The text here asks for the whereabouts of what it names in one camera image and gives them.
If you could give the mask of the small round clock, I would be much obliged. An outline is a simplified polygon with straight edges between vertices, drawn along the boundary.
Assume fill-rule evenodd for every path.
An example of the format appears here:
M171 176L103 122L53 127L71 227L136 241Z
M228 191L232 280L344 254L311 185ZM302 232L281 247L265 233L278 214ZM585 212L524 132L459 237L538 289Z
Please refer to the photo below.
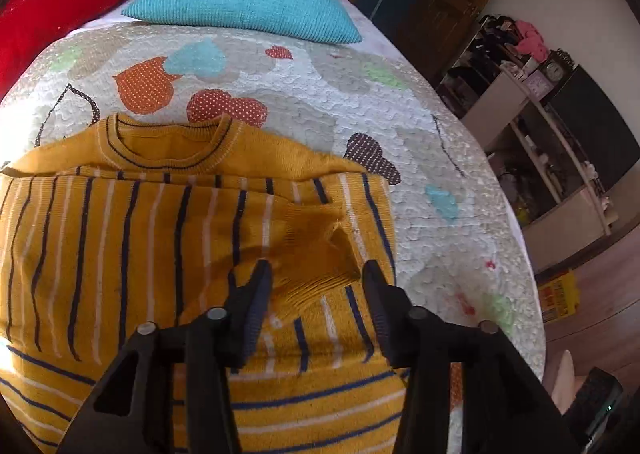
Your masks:
M544 69L542 70L544 75L547 77L549 81L554 84L557 84L562 81L565 76L565 69L561 64L555 62L554 60L549 60L544 64Z

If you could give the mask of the yellow striped knit sweater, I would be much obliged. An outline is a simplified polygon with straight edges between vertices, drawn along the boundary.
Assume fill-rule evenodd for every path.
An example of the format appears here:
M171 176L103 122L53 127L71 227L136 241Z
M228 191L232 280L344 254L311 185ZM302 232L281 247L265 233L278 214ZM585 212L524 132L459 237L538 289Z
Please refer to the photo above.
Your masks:
M1 393L36 449L137 327L190 323L267 260L255 353L229 380L247 453L388 453L405 386L360 283L395 278L384 177L228 116L124 115L1 172Z

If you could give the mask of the yellow box on floor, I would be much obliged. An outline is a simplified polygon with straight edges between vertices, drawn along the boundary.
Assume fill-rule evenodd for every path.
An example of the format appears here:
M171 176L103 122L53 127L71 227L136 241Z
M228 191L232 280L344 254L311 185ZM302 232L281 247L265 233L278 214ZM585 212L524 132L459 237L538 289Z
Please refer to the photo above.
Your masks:
M580 304L580 291L574 271L568 270L539 285L538 295L544 324L575 315Z

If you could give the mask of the white shelf unit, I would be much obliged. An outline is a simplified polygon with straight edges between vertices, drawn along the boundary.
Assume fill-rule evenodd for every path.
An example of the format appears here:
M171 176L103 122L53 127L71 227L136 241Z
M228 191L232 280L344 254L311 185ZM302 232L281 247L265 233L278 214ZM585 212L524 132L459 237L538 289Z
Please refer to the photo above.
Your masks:
M436 91L484 149L540 274L570 267L618 215L597 169L543 102L556 85L515 50L510 18L486 15Z

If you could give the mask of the turquoise knit cushion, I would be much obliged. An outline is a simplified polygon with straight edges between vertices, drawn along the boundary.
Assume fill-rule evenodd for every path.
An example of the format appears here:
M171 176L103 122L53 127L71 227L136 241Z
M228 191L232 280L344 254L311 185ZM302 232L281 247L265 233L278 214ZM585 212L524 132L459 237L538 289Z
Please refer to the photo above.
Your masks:
M362 40L340 0L133 0L122 13L149 24L255 30L325 44Z

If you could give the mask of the white patterned quilt bedspread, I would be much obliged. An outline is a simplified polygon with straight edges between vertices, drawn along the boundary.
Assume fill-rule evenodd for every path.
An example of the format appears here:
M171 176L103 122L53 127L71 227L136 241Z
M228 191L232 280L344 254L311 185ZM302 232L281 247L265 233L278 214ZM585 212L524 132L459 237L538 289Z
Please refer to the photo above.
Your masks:
M544 330L518 221L477 141L410 65L347 46L122 22L44 50L1 103L1 172L124 115L228 116L355 161L390 188L396 284L446 321L490 319L535 373Z

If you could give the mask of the black television screen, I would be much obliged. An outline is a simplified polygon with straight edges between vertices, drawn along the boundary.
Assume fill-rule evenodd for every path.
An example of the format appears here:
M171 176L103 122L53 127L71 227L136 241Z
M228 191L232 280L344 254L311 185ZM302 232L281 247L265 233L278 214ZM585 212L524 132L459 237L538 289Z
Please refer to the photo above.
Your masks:
M611 189L639 160L639 143L614 104L577 66L549 102L570 135Z

